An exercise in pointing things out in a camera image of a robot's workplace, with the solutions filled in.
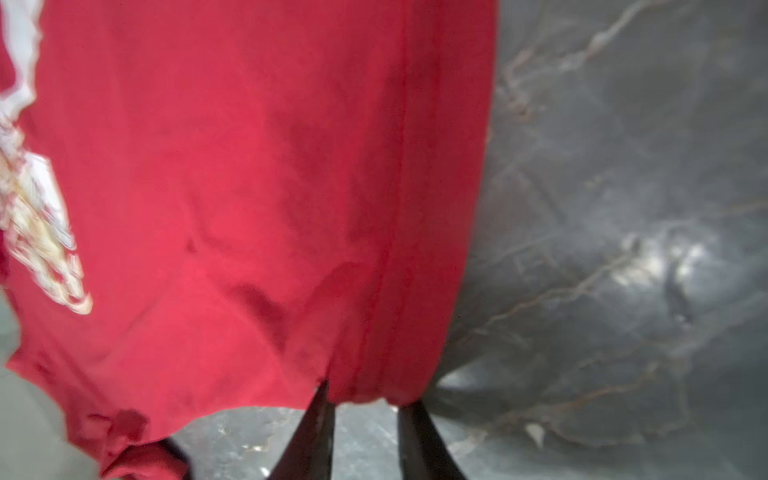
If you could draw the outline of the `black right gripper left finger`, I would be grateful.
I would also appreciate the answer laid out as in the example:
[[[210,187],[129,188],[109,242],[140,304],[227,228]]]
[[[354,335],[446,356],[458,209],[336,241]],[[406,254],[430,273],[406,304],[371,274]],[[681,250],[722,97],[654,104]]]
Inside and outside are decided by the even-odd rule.
[[[321,383],[269,480],[330,480],[332,477],[335,405]]]

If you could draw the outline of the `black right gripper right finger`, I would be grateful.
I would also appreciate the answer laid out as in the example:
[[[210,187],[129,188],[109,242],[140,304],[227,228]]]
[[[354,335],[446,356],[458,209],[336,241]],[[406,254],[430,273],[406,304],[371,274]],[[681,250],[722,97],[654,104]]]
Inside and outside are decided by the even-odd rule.
[[[404,480],[466,480],[423,402],[397,412],[398,453]]]

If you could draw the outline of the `dark red printed t-shirt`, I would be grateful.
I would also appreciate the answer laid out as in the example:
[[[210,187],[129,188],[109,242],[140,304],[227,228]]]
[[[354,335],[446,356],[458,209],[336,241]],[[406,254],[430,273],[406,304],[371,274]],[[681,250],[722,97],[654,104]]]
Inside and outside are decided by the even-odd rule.
[[[104,479],[245,406],[404,406],[465,268],[494,1],[5,1],[9,368]]]

